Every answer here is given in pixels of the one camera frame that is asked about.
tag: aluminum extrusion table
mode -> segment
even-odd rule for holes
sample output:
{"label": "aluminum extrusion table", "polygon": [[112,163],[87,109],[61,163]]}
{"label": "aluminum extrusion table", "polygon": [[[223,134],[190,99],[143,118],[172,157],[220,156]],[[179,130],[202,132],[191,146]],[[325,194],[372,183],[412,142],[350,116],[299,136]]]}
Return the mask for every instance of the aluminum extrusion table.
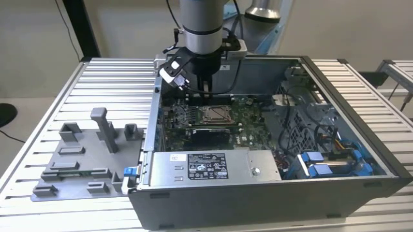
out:
{"label": "aluminum extrusion table", "polygon": [[[353,67],[314,60],[349,104],[413,174],[413,124]],[[146,128],[154,87],[154,60],[94,58],[79,64],[56,100],[0,179],[1,231],[146,231],[127,197],[31,202],[29,196],[60,139],[64,122],[96,129],[94,107],[107,107],[116,128]],[[347,218],[203,228],[199,231],[413,231],[413,184],[372,200]]]}

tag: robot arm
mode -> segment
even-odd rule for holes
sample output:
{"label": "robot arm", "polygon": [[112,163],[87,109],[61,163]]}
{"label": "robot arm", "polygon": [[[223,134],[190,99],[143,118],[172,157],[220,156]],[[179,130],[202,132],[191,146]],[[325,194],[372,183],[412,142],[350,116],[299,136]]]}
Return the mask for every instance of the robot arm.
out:
{"label": "robot arm", "polygon": [[[180,0],[180,15],[183,24],[184,44],[159,71],[164,81],[179,89],[190,89],[186,73],[196,76],[198,93],[210,93],[211,77],[220,67],[222,56],[230,60],[242,60],[247,49],[243,40],[229,31],[223,38],[223,5],[227,0]],[[265,17],[278,17],[266,10],[273,7],[274,0],[254,0],[247,10],[249,18],[262,20]]]}

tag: gray floor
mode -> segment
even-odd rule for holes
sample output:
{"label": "gray floor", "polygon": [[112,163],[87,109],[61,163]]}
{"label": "gray floor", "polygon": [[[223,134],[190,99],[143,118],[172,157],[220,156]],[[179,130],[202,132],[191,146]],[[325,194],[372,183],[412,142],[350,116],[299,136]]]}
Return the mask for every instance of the gray floor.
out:
{"label": "gray floor", "polygon": [[[55,98],[0,99],[0,102],[13,104],[19,111],[15,120],[0,128],[0,130],[3,130],[9,136],[27,140],[52,104],[53,99]],[[0,176],[8,168],[8,165],[12,162],[21,146],[23,143],[0,134]]]}

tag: black cable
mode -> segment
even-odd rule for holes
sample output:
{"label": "black cable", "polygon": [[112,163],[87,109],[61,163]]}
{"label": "black cable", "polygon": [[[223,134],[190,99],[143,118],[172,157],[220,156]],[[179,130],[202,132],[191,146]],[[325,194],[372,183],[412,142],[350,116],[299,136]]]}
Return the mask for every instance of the black cable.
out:
{"label": "black cable", "polygon": [[401,112],[404,111],[404,109],[405,109],[405,107],[406,107],[406,104],[408,104],[406,102],[402,103],[401,108],[400,108],[400,111],[401,111]]}
{"label": "black cable", "polygon": [[59,6],[59,3],[57,3],[57,0],[55,0],[55,3],[56,3],[56,7],[57,7],[57,10],[59,10],[59,14],[60,14],[60,17],[61,17],[61,20],[63,20],[63,23],[64,23],[64,26],[65,26],[65,29],[67,29],[67,33],[68,33],[68,35],[69,35],[71,44],[72,44],[73,50],[75,50],[75,52],[76,52],[77,61],[80,62],[80,56],[79,56],[79,53],[77,53],[77,50],[76,50],[76,47],[75,47],[75,44],[73,44],[72,36],[71,36],[71,30],[69,30],[69,27],[67,26],[67,23],[65,23],[63,14],[61,14],[61,10],[60,10],[60,6]]}
{"label": "black cable", "polygon": [[15,137],[9,136],[4,131],[0,130],[0,133],[5,135],[5,137],[11,138],[12,140],[16,140],[21,143],[25,143],[25,141],[20,140],[20,139],[16,139]]}
{"label": "black cable", "polygon": [[229,93],[235,85],[237,85],[237,80],[238,80],[238,74],[239,74],[239,69],[241,69],[241,60],[238,61],[238,67],[237,67],[237,72],[235,72],[235,77],[234,77],[234,81],[233,81],[233,84],[231,84],[231,87],[226,90],[226,91],[222,91],[222,92],[206,92],[206,91],[200,91],[200,90],[196,90],[196,89],[192,89],[191,87],[187,87],[187,90],[195,92],[195,93],[199,93],[199,94],[207,94],[207,95],[219,95],[219,94],[226,94]]}
{"label": "black cable", "polygon": [[239,10],[239,6],[238,6],[238,2],[237,0],[234,1],[234,5],[235,5],[235,9],[237,9],[237,14],[238,14],[238,19],[239,19],[239,30],[241,30],[241,39],[245,39],[245,27],[243,27],[243,21],[242,21],[242,15],[241,15],[241,10]]}
{"label": "black cable", "polygon": [[392,99],[392,97],[393,97],[393,94],[394,94],[394,92],[396,92],[396,90],[397,90],[397,87],[398,87],[398,83],[397,83],[397,85],[396,85],[396,87],[394,87],[394,89],[393,89],[393,91],[392,91],[392,93],[390,93],[390,95],[389,95],[389,98],[388,98],[388,100],[390,100],[390,99]]}
{"label": "black cable", "polygon": [[170,4],[168,4],[168,0],[167,0],[167,5],[168,5],[170,16],[172,16],[172,19],[174,19],[174,22],[175,22],[175,24],[176,24],[176,27],[178,27],[178,29],[180,29],[180,26],[179,26],[179,24],[178,24],[178,21],[176,21],[174,12],[172,12],[172,9],[171,9]]}

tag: open computer chassis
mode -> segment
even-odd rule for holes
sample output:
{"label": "open computer chassis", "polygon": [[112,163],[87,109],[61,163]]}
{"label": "open computer chassis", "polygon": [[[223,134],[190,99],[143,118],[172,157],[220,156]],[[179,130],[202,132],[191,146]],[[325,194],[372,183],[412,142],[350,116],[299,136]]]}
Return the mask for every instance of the open computer chassis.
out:
{"label": "open computer chassis", "polygon": [[[219,77],[229,76],[229,74],[223,74],[226,66],[233,67],[234,70],[235,65],[234,62],[226,63],[223,61],[225,68],[214,77],[216,91],[222,91],[229,86],[226,83],[219,83],[225,81],[225,78]],[[247,56],[238,81],[238,84],[243,83],[243,85],[235,87],[231,92],[235,98],[233,101],[243,105],[245,109],[242,111],[255,112],[254,108],[247,109],[246,106],[250,101],[254,102],[253,93],[257,92],[251,90],[255,87],[259,88],[259,86],[274,84],[274,82],[281,83],[285,80],[285,73],[294,72],[294,67],[299,67],[301,70],[301,73],[294,76],[305,75],[309,80],[307,83],[313,85],[314,91],[310,94],[314,95],[315,91],[318,91],[323,100],[339,115],[339,120],[346,125],[347,131],[342,132],[342,134],[347,135],[345,137],[351,137],[351,140],[357,140],[369,150],[368,153],[373,154],[373,159],[377,160],[376,165],[381,171],[358,176],[325,176],[325,178],[318,176],[319,178],[310,178],[295,175],[291,178],[286,176],[287,173],[282,175],[282,165],[277,165],[282,175],[281,178],[275,176],[271,181],[259,181],[258,179],[246,181],[245,178],[241,178],[243,175],[241,173],[245,171],[250,173],[246,179],[253,180],[257,170],[254,170],[251,164],[245,164],[241,160],[249,159],[257,150],[267,149],[271,145],[275,146],[277,150],[279,144],[277,142],[263,142],[265,139],[257,144],[250,141],[249,136],[245,136],[243,139],[243,136],[235,134],[231,134],[230,138],[227,138],[226,132],[219,131],[214,134],[214,137],[218,141],[230,141],[230,144],[220,147],[216,140],[212,139],[208,142],[214,144],[214,149],[196,149],[196,146],[203,146],[204,136],[200,136],[199,139],[194,132],[202,132],[199,130],[202,128],[170,133],[166,127],[179,129],[183,126],[182,124],[186,126],[194,124],[203,124],[204,126],[208,124],[211,126],[214,123],[225,123],[226,126],[234,126],[239,133],[246,132],[251,127],[242,128],[242,123],[239,124],[235,117],[241,111],[235,109],[235,112],[231,113],[227,109],[229,104],[216,103],[212,106],[196,106],[195,103],[191,103],[191,101],[196,101],[192,95],[179,97],[180,102],[176,101],[175,104],[166,104],[164,89],[167,86],[162,85],[162,78],[158,77],[150,111],[144,157],[140,158],[139,162],[142,169],[138,173],[136,183],[130,185],[128,191],[131,203],[146,229],[156,230],[241,223],[254,224],[319,218],[343,218],[370,199],[390,196],[412,181],[409,172],[309,57]],[[262,82],[262,79],[257,77],[266,74],[274,75],[274,78],[277,77],[270,83]],[[277,95],[277,91],[275,89],[266,89],[261,90],[259,93]],[[234,104],[230,103],[230,105],[231,111],[234,111]],[[168,114],[175,114],[178,117],[170,118]],[[259,115],[253,116],[249,120],[258,124],[262,122]],[[297,121],[299,120],[306,121],[305,117],[297,119]],[[255,131],[250,133],[253,135],[265,133],[265,130],[258,132],[258,129],[253,130]],[[314,146],[311,143],[314,138],[309,138],[309,140],[294,139],[294,141],[301,141],[298,142],[301,143],[299,148],[291,151],[294,154],[303,155],[309,147]],[[196,146],[187,145],[188,142],[195,143]],[[218,157],[227,156],[225,166],[229,169],[227,173],[220,173],[220,175],[216,173],[211,179],[192,178],[191,160],[199,156],[208,159],[214,154]],[[291,168],[294,160],[287,162]]]}

